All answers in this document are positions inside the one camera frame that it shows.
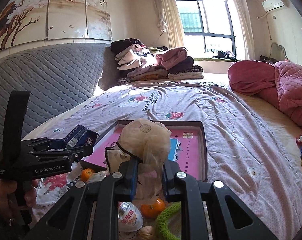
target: green fuzzy ring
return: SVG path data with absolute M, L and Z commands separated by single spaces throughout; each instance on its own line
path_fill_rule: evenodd
M 181 203 L 173 204 L 166 208 L 160 215 L 158 215 L 157 221 L 157 229 L 158 234 L 163 240 L 180 240 L 175 235 L 173 235 L 167 226 L 167 222 L 170 217 L 172 217 L 175 213 L 181 210 Z

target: human hand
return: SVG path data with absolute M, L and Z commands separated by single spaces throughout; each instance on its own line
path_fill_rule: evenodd
M 38 187 L 38 181 L 32 181 L 33 187 Z M 9 220 L 13 218 L 13 209 L 26 209 L 33 207 L 36 204 L 36 190 L 32 188 L 32 190 L 28 191 L 24 195 L 24 199 L 26 200 L 27 206 L 25 207 L 14 207 L 8 201 L 8 194 L 14 193 L 17 189 L 17 182 L 14 180 L 3 180 L 0 179 L 0 215 L 5 219 Z

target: gray quilted headboard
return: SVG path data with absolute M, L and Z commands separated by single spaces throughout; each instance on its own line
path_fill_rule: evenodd
M 31 91 L 22 137 L 40 124 L 116 85 L 117 63 L 109 45 L 58 44 L 0 59 L 0 144 L 12 90 Z

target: air conditioner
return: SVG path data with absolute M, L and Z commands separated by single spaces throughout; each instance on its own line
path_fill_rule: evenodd
M 287 8 L 283 0 L 266 0 L 262 5 L 267 12 L 275 12 Z

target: silver screw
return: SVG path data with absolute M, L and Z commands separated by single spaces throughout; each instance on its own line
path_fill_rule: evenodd
M 216 180 L 213 182 L 213 185 L 218 188 L 222 188 L 224 186 L 223 182 L 220 180 Z
M 112 177 L 115 179 L 119 179 L 122 177 L 122 173 L 121 172 L 115 172 L 112 174 Z
M 184 179 L 186 177 L 186 173 L 183 171 L 180 171 L 176 174 L 176 176 L 180 179 Z
M 75 183 L 75 186 L 76 186 L 77 188 L 82 188 L 82 187 L 84 187 L 84 185 L 85 185 L 85 182 L 84 182 L 84 181 L 77 181 L 77 182 Z

